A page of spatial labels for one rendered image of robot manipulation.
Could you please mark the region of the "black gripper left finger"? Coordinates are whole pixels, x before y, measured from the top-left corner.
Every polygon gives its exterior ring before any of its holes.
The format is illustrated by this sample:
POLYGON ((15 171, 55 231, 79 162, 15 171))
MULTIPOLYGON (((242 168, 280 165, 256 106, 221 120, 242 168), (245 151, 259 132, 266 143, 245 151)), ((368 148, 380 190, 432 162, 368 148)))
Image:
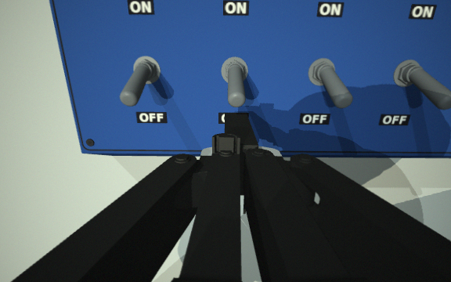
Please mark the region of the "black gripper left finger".
POLYGON ((168 158, 11 282, 152 282, 193 220, 179 278, 243 282, 236 113, 200 160, 168 158))

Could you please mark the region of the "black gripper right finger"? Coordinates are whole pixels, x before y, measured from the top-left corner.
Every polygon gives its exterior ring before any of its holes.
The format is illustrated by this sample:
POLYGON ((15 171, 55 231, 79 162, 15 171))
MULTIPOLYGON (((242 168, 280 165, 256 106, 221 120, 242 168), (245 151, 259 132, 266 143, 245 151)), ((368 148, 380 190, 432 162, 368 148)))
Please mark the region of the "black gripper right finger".
POLYGON ((236 119, 262 282, 451 282, 451 240, 316 157, 258 146, 236 119))

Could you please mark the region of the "blue switch panel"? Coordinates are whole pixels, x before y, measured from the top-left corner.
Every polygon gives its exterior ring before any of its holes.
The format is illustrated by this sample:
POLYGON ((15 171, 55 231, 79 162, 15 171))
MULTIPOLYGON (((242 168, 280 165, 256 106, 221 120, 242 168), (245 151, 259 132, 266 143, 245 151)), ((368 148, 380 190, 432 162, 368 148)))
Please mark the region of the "blue switch panel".
POLYGON ((451 158, 451 0, 49 3, 83 154, 451 158))

